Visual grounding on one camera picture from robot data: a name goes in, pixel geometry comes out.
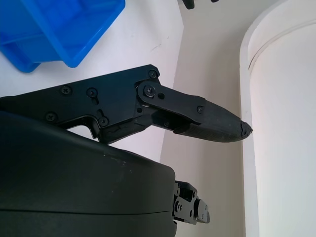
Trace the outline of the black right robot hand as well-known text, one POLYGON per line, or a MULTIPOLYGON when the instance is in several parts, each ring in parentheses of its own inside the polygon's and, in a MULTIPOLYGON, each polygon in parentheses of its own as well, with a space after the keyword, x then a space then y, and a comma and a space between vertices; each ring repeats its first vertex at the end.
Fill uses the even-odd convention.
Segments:
POLYGON ((3 237, 173 237, 209 223, 206 203, 166 165, 112 143, 154 125, 229 143, 252 128, 145 65, 0 100, 3 237))

